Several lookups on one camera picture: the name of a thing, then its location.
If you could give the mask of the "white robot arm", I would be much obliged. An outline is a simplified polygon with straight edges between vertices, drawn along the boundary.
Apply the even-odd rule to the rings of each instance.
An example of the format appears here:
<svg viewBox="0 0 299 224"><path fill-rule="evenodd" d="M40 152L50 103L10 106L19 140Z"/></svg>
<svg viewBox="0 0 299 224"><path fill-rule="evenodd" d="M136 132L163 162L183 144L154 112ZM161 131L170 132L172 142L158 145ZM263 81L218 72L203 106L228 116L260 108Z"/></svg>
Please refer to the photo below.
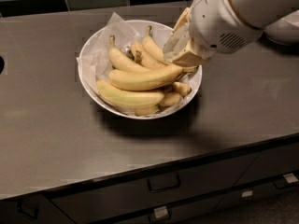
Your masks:
<svg viewBox="0 0 299 224"><path fill-rule="evenodd" d="M193 66L234 53L298 8L299 0L192 0L164 44L164 58Z"/></svg>

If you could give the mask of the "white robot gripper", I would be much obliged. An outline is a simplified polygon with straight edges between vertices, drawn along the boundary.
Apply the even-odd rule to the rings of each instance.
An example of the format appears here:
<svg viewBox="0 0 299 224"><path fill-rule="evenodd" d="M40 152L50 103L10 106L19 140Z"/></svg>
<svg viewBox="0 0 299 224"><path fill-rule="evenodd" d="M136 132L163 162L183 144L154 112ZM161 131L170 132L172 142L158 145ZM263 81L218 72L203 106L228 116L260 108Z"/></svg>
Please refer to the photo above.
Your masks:
<svg viewBox="0 0 299 224"><path fill-rule="evenodd" d="M216 53L234 53L262 35L246 24L230 0L193 0L179 16L163 47L167 62L183 67L204 64Z"/></svg>

